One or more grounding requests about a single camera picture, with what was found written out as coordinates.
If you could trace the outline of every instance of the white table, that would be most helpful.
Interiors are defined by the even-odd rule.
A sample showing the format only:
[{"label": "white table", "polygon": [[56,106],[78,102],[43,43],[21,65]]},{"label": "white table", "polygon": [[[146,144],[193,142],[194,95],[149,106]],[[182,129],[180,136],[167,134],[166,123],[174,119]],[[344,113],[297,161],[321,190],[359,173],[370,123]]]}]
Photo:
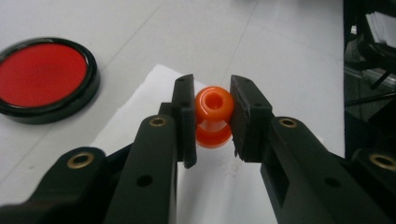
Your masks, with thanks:
[{"label": "white table", "polygon": [[[226,89],[232,74],[252,79],[277,116],[303,121],[342,156],[342,12],[342,1],[330,0],[1,1],[0,49],[40,36],[70,39],[93,53],[102,83],[97,98],[69,119],[25,125],[0,116],[0,204],[26,200],[61,155],[98,142],[158,63]],[[180,170],[179,223],[276,222],[260,165],[232,154],[232,145],[200,149],[200,166]],[[233,185],[212,188],[218,180],[199,168],[205,166]],[[208,203],[210,197],[222,197],[222,204]]]}]

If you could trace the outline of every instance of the red ink pad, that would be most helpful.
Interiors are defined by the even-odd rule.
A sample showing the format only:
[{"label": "red ink pad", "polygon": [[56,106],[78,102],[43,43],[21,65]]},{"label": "red ink pad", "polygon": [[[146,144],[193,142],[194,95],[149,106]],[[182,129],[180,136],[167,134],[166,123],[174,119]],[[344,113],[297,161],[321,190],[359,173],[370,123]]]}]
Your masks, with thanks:
[{"label": "red ink pad", "polygon": [[49,123],[79,111],[97,92],[93,55],[60,38],[21,42],[0,53],[0,113],[23,123]]}]

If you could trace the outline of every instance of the black rim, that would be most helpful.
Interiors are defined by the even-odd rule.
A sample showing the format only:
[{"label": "black rim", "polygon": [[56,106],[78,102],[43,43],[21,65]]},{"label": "black rim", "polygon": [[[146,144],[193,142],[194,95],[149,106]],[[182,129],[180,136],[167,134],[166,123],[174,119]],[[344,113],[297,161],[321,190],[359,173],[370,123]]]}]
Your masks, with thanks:
[{"label": "black rim", "polygon": [[[23,118],[35,119],[35,117],[37,116],[39,117],[53,116],[55,113],[55,117],[57,117],[57,119],[62,119],[62,118],[58,118],[59,116],[56,116],[56,111],[60,111],[63,108],[68,107],[70,105],[73,106],[73,103],[75,101],[82,100],[85,102],[84,103],[85,105],[91,100],[93,95],[96,93],[99,86],[98,85],[99,74],[96,65],[96,60],[94,59],[93,55],[89,50],[87,50],[85,47],[81,46],[80,44],[72,42],[70,40],[53,38],[53,37],[42,37],[42,38],[23,41],[1,52],[0,63],[6,58],[8,58],[10,55],[12,55],[13,53],[21,49],[25,49],[33,45],[46,44],[46,43],[56,43],[70,47],[76,50],[85,59],[85,63],[87,65],[87,72],[82,83],[78,86],[76,90],[74,90],[72,93],[64,97],[62,100],[50,105],[43,105],[38,107],[21,107],[21,106],[11,105],[0,99],[0,113],[5,114],[7,116],[22,118],[22,119]],[[63,113],[64,115],[62,117],[68,117],[69,115],[77,112],[77,110],[79,110],[80,108],[81,106],[76,106],[76,110],[70,110],[69,108],[68,111],[71,111],[71,113],[67,113],[67,114]]]}]

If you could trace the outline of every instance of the orange object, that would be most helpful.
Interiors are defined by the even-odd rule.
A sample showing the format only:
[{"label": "orange object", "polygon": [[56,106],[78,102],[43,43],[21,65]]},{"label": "orange object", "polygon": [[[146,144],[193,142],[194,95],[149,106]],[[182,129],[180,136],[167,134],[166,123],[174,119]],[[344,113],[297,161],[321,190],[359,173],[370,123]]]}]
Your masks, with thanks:
[{"label": "orange object", "polygon": [[231,137],[233,97],[221,87],[206,87],[195,97],[196,140],[207,148],[220,147]]}]

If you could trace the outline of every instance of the orange knob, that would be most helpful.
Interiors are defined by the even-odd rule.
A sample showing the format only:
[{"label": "orange knob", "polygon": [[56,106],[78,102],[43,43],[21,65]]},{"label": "orange knob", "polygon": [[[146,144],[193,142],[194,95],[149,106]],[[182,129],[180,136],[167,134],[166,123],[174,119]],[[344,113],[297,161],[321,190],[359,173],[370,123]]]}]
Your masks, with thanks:
[{"label": "orange knob", "polygon": [[221,87],[206,87],[195,98],[196,140],[207,148],[220,147],[231,137],[233,97]]}]

